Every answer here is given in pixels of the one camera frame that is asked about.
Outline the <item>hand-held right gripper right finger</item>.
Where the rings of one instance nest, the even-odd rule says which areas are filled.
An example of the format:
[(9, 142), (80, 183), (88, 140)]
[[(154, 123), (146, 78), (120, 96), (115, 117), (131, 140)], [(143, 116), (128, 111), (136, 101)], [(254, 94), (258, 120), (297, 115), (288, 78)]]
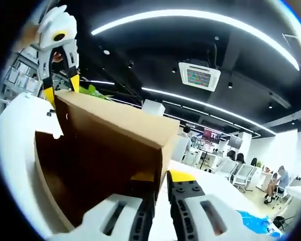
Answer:
[(241, 215), (217, 196), (205, 194), (194, 176), (169, 170), (167, 182), (178, 240), (252, 240)]

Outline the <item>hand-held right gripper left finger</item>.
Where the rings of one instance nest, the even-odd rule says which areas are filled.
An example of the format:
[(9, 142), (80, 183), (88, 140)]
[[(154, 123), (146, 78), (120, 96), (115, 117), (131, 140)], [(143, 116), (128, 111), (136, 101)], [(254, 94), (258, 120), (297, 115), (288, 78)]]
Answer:
[(98, 174), (75, 190), (81, 223), (55, 240), (147, 240), (155, 215), (157, 175)]

